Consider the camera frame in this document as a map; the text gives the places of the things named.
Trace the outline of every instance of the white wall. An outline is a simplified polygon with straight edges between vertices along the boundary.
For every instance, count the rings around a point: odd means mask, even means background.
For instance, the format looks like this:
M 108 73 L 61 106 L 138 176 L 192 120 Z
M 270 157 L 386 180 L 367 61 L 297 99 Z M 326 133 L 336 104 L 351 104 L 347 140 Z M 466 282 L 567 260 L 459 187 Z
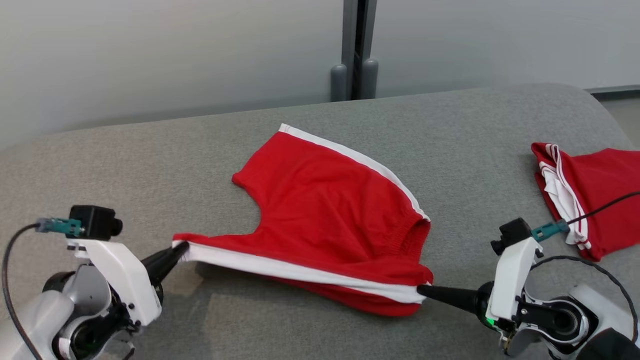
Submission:
M 32 135 L 329 100 L 342 0 L 3 0 L 0 149 Z
M 525 82 L 640 84 L 637 0 L 378 0 L 378 97 Z

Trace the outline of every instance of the gray cylindrical hinge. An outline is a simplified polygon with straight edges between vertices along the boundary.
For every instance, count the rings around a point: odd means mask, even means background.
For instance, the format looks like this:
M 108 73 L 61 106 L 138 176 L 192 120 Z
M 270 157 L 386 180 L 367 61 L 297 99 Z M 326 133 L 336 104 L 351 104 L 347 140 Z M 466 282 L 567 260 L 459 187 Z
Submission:
M 378 86 L 378 61 L 366 59 L 362 62 L 362 80 L 360 82 L 361 99 L 375 99 Z
M 331 101 L 347 100 L 347 67 L 338 64 L 331 68 Z

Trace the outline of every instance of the teal connector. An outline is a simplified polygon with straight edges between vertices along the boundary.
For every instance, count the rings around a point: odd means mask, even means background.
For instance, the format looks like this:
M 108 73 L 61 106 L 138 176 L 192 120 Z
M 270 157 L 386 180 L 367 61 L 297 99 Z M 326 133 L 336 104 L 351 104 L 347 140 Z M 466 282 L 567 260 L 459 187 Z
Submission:
M 76 219 L 65 218 L 40 218 L 40 226 L 36 229 L 39 233 L 61 233 L 67 235 L 80 236 L 84 232 L 82 222 Z
M 550 238 L 557 233 L 568 233 L 569 225 L 566 221 L 560 220 L 558 222 L 550 222 L 548 224 L 537 227 L 531 231 L 531 236 L 536 239 L 537 242 L 541 242 Z

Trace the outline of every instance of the gray fabric surface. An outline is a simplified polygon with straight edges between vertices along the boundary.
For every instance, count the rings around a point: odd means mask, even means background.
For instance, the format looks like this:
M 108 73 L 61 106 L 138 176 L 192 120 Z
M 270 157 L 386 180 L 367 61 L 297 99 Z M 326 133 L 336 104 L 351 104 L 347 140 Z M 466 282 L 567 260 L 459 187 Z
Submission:
M 172 234 L 250 233 L 259 211 L 231 176 L 281 122 L 344 144 L 385 164 L 432 219 L 421 263 L 436 284 L 477 288 L 492 280 L 498 226 L 523 217 L 551 221 L 534 181 L 532 142 L 569 154 L 632 145 L 587 93 L 525 85 L 232 113 L 102 127 L 46 136 L 0 153 L 0 245 L 38 217 L 73 204 L 116 209 L 117 238 L 144 257 Z M 547 255 L 576 254 L 556 236 Z M 640 303 L 640 247 L 602 265 Z M 29 233 L 10 264 L 17 304 L 76 260 L 58 234 Z M 602 275 L 554 263 L 531 275 L 541 297 Z M 500 359 L 497 334 L 472 315 L 426 301 L 408 318 L 383 318 L 252 274 L 211 265 L 178 266 L 165 282 L 163 313 L 136 340 L 136 359 Z M 0 316 L 6 318 L 4 306 Z M 522 359 L 547 359 L 541 345 Z

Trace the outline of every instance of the folded clothing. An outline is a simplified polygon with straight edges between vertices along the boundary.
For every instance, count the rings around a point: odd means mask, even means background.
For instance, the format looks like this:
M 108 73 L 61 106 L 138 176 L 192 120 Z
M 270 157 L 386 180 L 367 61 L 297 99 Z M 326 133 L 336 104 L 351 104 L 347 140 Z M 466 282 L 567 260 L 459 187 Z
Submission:
M 406 316 L 433 275 L 418 263 L 430 219 L 382 164 L 283 124 L 236 173 L 260 208 L 252 234 L 190 242 L 183 261 L 272 277 L 362 311 Z
M 533 143 L 538 186 L 556 220 L 567 221 L 630 192 L 640 190 L 640 151 L 604 149 L 569 156 L 551 143 Z M 569 225 L 566 242 L 582 257 L 600 261 L 611 252 L 640 243 L 640 197 L 630 197 Z

